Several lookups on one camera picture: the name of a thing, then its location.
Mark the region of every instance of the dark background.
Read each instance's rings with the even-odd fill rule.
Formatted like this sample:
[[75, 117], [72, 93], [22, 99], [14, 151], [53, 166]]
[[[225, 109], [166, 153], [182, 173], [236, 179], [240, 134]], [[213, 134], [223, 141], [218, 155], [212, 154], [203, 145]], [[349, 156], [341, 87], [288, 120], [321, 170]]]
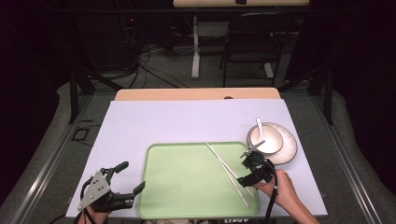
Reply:
[[[314, 0], [311, 7], [350, 7], [343, 2]], [[103, 3], [103, 7], [108, 6], [105, 0]], [[155, 7], [156, 4], [169, 7], [169, 1], [150, 3], [152, 5], [141, 7]], [[396, 170], [396, 7], [390, 1], [355, 3], [359, 7], [352, 8], [357, 12], [353, 13], [353, 19], [305, 19], [287, 78], [294, 79], [322, 63], [333, 50], [337, 36], [344, 35], [350, 40], [336, 54], [331, 66], [334, 88], [346, 99], [356, 141], [363, 155], [382, 182], [396, 194], [392, 179]], [[27, 0], [0, 3], [0, 95], [1, 101], [5, 102], [1, 109], [0, 134], [1, 203], [18, 181], [47, 130], [59, 101], [56, 90], [68, 81], [73, 65], [76, 65], [73, 62], [100, 69], [129, 66], [131, 49], [120, 43], [124, 35], [118, 33], [119, 21], [107, 20], [100, 22], [105, 25], [90, 26], [90, 20], [96, 23], [100, 19], [86, 19], [73, 23], [76, 27], [72, 28], [79, 30], [73, 33], [67, 23], [53, 19], [45, 13], [46, 10], [44, 4]], [[152, 18], [147, 17], [141, 22], [150, 24]], [[173, 25], [173, 22], [170, 17], [163, 17], [163, 24]], [[158, 38], [158, 33], [150, 33], [150, 30], [146, 35], [169, 46], [172, 30], [167, 26], [161, 26], [159, 30], [167, 35]], [[95, 34], [101, 32], [105, 33], [100, 35], [102, 38], [95, 38]], [[97, 46], [105, 49], [104, 55]], [[114, 51], [119, 53], [117, 57], [106, 58]]]

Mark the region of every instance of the light green tray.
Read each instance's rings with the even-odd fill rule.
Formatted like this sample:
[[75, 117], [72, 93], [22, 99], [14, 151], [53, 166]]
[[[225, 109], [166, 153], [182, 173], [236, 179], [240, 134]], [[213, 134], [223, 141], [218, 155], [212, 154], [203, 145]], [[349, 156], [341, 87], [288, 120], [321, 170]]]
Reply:
[[[249, 174], [239, 156], [247, 150], [241, 142], [209, 143], [238, 176]], [[206, 143], [155, 144], [148, 148], [137, 213], [150, 218], [249, 217], [259, 210], [254, 197], [238, 184], [246, 207]]]

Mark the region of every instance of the white chopsticks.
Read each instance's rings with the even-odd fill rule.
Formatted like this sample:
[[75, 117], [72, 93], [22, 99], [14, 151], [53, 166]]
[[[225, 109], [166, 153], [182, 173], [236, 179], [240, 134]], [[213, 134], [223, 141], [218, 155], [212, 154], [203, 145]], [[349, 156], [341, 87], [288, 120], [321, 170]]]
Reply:
[[[208, 143], [206, 143], [207, 146], [210, 148], [210, 150], [212, 150], [212, 152], [216, 155], [216, 157], [219, 160], [219, 163], [221, 164], [222, 168], [224, 169], [225, 173], [227, 174], [227, 176], [230, 178], [231, 182], [233, 183], [233, 187], [236, 189], [236, 191], [238, 192], [239, 196], [241, 197], [242, 201], [244, 202], [245, 206], [248, 207], [248, 202], [245, 199], [244, 195], [241, 193], [241, 191], [239, 190], [239, 188], [236, 186], [235, 182], [233, 181], [233, 177], [235, 177], [236, 179], [238, 178], [238, 176], [233, 172], [233, 170], [227, 165], [227, 163], [221, 158], [221, 156], [219, 156], [219, 154], [215, 151], [215, 149], [210, 146]], [[247, 188], [245, 188], [245, 190], [252, 196], [254, 197], [254, 194]]]

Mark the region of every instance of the gray carpet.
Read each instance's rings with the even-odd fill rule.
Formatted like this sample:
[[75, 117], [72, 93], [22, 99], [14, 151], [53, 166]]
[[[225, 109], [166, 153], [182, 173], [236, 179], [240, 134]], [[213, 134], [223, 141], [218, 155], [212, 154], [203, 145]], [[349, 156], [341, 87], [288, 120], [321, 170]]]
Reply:
[[[292, 52], [292, 43], [285, 49], [282, 65], [279, 70], [279, 79], [276, 86], [283, 83], [286, 73], [288, 59]], [[220, 87], [222, 72], [219, 70], [219, 53], [216, 46], [201, 50], [201, 76], [197, 80], [191, 79], [191, 55], [178, 55], [167, 51], [159, 50], [149, 56], [142, 57], [142, 65], [147, 68], [156, 68], [162, 72], [151, 70], [158, 77], [179, 87]], [[237, 66], [233, 69], [235, 74], [248, 74], [252, 77], [262, 76], [262, 71], [256, 66]], [[107, 74], [108, 77], [116, 77], [114, 73]], [[131, 85], [134, 74], [128, 77], [118, 78], [115, 82], [127, 88]], [[146, 73], [139, 69], [136, 81], [132, 88], [172, 88], [158, 77]], [[270, 81], [264, 80], [263, 85], [268, 85]], [[87, 102], [86, 110], [81, 111], [81, 117], [76, 126], [68, 125], [70, 116], [70, 102], [68, 86], [61, 87], [58, 92], [61, 95], [57, 113], [43, 141], [32, 158], [25, 173], [10, 193], [7, 200], [0, 209], [0, 222], [11, 223], [18, 209], [21, 208], [23, 200], [28, 195], [29, 189], [33, 186], [36, 178], [40, 175], [41, 168], [48, 162], [57, 147], [59, 141], [67, 133], [67, 129], [73, 129], [73, 133], [78, 127], [90, 129], [87, 139], [81, 142], [71, 141], [69, 134], [64, 143], [62, 155], [52, 169], [52, 174], [48, 184], [45, 186], [39, 200], [32, 205], [31, 214], [27, 214], [26, 223], [49, 223], [51, 220], [65, 213], [68, 204], [67, 200], [73, 196], [83, 171], [95, 137], [100, 129], [99, 126], [106, 114], [109, 102], [114, 99], [115, 92], [104, 84], [93, 82], [97, 92], [94, 96], [80, 96], [81, 102]], [[304, 90], [306, 83], [302, 83], [295, 90]], [[326, 124], [323, 122], [320, 111], [316, 109], [313, 98], [309, 97], [305, 91], [289, 91], [281, 94], [290, 110], [297, 132], [304, 145], [304, 150], [308, 162], [311, 166], [318, 187], [322, 191], [323, 200], [328, 209], [329, 215], [319, 217], [321, 223], [367, 223], [362, 212], [361, 204], [357, 200], [355, 192], [350, 187], [341, 162], [337, 157], [336, 144], [330, 136]], [[395, 196], [386, 190], [371, 169], [371, 166], [359, 152], [359, 148], [353, 140], [353, 131], [345, 110], [343, 98], [335, 93], [333, 99], [333, 121], [334, 129], [340, 135], [344, 150], [349, 155], [356, 172], [361, 178], [363, 186], [374, 204], [382, 223], [393, 223], [396, 220], [396, 200]], [[131, 220], [110, 220], [110, 223], [129, 223]], [[62, 218], [56, 223], [73, 223], [73, 220]], [[289, 218], [281, 218], [277, 223], [292, 223]]]

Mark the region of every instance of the chair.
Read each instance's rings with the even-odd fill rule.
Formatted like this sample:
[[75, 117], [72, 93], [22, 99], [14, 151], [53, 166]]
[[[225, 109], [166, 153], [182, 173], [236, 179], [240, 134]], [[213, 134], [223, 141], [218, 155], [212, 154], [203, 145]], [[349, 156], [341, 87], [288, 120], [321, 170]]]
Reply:
[[276, 80], [285, 37], [295, 27], [287, 13], [244, 13], [232, 19], [225, 36], [225, 46], [219, 68], [223, 69], [223, 87], [227, 78], [227, 63], [276, 63], [271, 86]]

